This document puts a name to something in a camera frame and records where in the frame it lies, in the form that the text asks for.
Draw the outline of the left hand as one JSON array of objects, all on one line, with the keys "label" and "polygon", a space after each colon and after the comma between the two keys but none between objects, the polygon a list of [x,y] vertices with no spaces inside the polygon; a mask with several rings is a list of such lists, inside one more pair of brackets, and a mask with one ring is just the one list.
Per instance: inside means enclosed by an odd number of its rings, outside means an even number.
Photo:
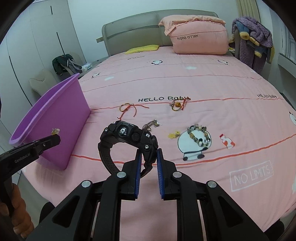
[{"label": "left hand", "polygon": [[12,183],[11,203],[15,209],[11,216],[14,232],[22,238],[27,238],[34,230],[34,225],[30,215],[26,211],[26,203],[21,197],[20,190],[14,183]]}]

